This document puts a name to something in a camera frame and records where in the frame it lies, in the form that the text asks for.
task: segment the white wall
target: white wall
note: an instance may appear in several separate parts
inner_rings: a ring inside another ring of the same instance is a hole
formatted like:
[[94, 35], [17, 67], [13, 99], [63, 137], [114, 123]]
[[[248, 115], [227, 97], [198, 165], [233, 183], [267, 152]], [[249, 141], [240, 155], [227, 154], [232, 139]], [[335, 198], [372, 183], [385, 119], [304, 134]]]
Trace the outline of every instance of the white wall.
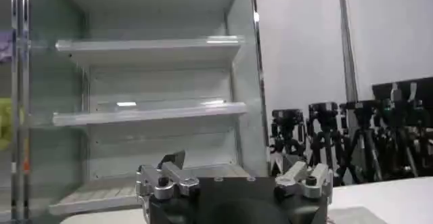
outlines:
[[360, 99], [371, 85], [433, 75], [432, 0], [347, 0]]
[[339, 0], [258, 0], [271, 111], [346, 100]]

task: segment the display shelf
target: display shelf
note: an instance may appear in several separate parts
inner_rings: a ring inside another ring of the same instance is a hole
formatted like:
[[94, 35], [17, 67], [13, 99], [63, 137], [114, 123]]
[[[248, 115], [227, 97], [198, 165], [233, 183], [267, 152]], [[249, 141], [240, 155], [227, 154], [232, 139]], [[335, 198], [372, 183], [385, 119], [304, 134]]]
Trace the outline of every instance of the display shelf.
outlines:
[[11, 190], [0, 189], [0, 223], [11, 219]]
[[242, 39], [235, 36], [157, 41], [58, 41], [56, 48], [84, 68], [183, 62], [229, 64], [241, 42]]
[[113, 122], [131, 122], [161, 120], [171, 118], [189, 118], [201, 116], [219, 116], [246, 113], [246, 104], [242, 102], [223, 103], [192, 108], [171, 108], [161, 110], [125, 110], [119, 112], [88, 114], [54, 114], [53, 124], [57, 127], [97, 125]]
[[[188, 169], [196, 177], [249, 177], [237, 165], [222, 164]], [[135, 195], [135, 178], [119, 177], [91, 181], [66, 196], [59, 203], [51, 205], [53, 215], [102, 210], [107, 208], [138, 206]]]

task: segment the yellow object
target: yellow object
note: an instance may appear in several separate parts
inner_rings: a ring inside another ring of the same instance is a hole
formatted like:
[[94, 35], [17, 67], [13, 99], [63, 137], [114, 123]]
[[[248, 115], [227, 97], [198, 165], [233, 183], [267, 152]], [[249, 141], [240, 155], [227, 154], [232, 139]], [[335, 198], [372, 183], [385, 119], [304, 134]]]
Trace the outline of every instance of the yellow object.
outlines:
[[0, 98], [0, 151], [6, 150], [12, 140], [12, 101]]

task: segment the white tabletop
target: white tabletop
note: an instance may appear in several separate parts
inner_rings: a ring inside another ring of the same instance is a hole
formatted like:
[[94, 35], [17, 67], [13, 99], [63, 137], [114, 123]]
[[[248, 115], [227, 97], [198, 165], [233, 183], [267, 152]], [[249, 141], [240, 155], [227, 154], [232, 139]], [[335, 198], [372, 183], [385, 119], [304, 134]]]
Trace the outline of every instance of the white tabletop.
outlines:
[[[433, 223], [433, 177], [338, 187], [331, 209], [363, 206], [387, 224]], [[145, 223], [141, 209], [76, 215], [62, 224]]]

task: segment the refrigerated display case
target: refrigerated display case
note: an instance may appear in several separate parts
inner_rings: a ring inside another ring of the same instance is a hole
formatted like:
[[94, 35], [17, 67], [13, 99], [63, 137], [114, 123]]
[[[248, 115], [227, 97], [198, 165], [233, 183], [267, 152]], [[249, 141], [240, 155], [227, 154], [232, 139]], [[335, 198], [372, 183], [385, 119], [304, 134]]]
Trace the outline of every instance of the refrigerated display case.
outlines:
[[180, 150], [199, 177], [267, 175], [254, 0], [25, 2], [24, 218], [136, 207], [138, 166]]

